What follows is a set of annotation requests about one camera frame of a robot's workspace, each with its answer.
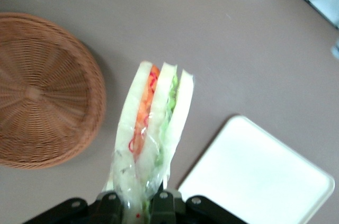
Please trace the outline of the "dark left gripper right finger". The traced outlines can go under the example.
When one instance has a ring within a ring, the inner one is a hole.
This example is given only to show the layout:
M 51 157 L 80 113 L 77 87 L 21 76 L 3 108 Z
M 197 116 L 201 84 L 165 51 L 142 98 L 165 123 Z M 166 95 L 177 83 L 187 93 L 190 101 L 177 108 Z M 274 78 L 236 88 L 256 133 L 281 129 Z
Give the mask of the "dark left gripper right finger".
M 159 189 L 151 201 L 150 223 L 180 223 L 180 207 L 182 195 L 177 190 Z

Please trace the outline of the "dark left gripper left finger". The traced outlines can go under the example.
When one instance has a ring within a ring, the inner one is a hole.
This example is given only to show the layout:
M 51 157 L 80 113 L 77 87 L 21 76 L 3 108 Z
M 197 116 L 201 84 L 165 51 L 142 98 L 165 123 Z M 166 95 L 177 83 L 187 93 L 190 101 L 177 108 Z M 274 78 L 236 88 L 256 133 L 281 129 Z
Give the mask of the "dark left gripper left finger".
M 92 223 L 122 223 L 123 205 L 115 191 L 102 192 L 92 206 Z

